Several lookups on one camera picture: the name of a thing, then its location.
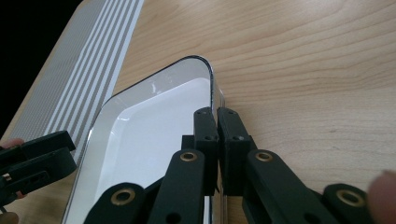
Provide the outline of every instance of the white enamel tray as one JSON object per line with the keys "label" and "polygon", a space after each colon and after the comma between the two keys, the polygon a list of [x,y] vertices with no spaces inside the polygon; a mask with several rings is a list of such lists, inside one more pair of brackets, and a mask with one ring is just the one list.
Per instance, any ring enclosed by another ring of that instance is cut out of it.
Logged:
{"label": "white enamel tray", "polygon": [[[63,223],[83,223],[102,193],[121,182],[146,188],[163,177],[181,136],[193,134],[193,112],[223,105],[210,64],[183,58],[113,96],[90,131]],[[211,223],[205,197],[205,223]]]}

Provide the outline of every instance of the brass ring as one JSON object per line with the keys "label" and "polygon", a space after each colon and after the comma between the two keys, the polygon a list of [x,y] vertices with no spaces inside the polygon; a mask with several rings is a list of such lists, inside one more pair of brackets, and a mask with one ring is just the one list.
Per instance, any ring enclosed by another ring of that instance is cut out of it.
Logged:
{"label": "brass ring", "polygon": [[363,207],[364,205],[366,205],[364,199],[352,190],[339,189],[337,190],[336,195],[338,199],[340,199],[343,203],[346,203],[350,206]]}
{"label": "brass ring", "polygon": [[122,206],[133,201],[134,196],[133,189],[119,189],[111,196],[111,202],[117,206]]}
{"label": "brass ring", "polygon": [[256,153],[256,159],[259,161],[271,161],[273,156],[266,152],[258,152]]}
{"label": "brass ring", "polygon": [[183,161],[195,161],[198,157],[197,157],[197,155],[195,155],[195,153],[185,152],[185,153],[180,155],[180,158]]}

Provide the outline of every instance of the human hand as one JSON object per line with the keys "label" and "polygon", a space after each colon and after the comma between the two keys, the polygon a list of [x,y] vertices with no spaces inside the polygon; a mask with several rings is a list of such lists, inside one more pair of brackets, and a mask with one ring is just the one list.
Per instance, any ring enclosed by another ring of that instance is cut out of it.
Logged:
{"label": "human hand", "polygon": [[[1,144],[3,148],[14,147],[17,145],[23,144],[23,140],[20,138],[14,138],[6,141],[4,144]],[[17,192],[18,199],[25,197],[20,192]],[[0,224],[18,224],[19,218],[16,213],[13,212],[5,212],[0,215]]]}
{"label": "human hand", "polygon": [[369,211],[378,224],[396,223],[396,173],[385,171],[367,192]]}

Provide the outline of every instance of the wooden table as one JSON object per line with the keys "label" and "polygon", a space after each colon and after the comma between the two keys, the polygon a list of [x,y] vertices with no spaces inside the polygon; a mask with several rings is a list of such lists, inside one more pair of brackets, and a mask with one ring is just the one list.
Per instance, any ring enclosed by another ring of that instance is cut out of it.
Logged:
{"label": "wooden table", "polygon": [[[184,56],[204,56],[259,148],[311,189],[367,189],[396,169],[395,12],[394,0],[145,0],[114,93]],[[21,223],[60,223],[73,181],[7,208]],[[229,223],[245,222],[240,203],[228,202]]]}

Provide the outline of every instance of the striped cloth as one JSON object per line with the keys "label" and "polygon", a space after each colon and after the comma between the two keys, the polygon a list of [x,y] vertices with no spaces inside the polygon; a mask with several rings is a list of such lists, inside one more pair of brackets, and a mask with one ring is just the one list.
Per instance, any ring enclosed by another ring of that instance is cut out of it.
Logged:
{"label": "striped cloth", "polygon": [[10,137],[69,131],[80,162],[89,130],[111,97],[144,0],[92,0],[80,7]]}

